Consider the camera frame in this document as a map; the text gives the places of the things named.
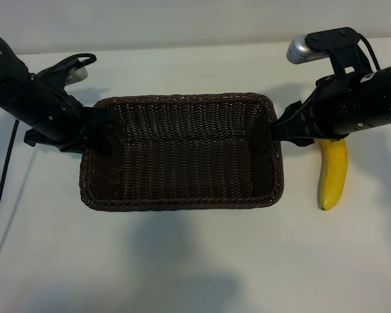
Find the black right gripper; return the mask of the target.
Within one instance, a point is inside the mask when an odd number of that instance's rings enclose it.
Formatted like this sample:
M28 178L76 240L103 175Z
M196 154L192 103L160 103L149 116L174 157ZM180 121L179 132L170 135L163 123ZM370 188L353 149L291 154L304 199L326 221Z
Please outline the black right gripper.
M355 108L361 78L361 72L351 72L343 78L330 75L317 80L305 102L290 104L272 124L272 138L307 147L315 139L340 140L361 130L362 118Z

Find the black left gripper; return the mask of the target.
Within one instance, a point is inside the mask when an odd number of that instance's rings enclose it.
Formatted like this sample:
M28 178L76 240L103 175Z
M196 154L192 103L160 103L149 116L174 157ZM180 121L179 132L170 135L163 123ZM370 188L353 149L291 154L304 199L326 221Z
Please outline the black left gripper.
M89 132L89 125L116 123L118 112L113 108L86 108L74 97L57 97L56 100L61 109L56 122L61 137L58 149L81 153L85 144L86 149L109 157L111 145L103 130L95 128Z

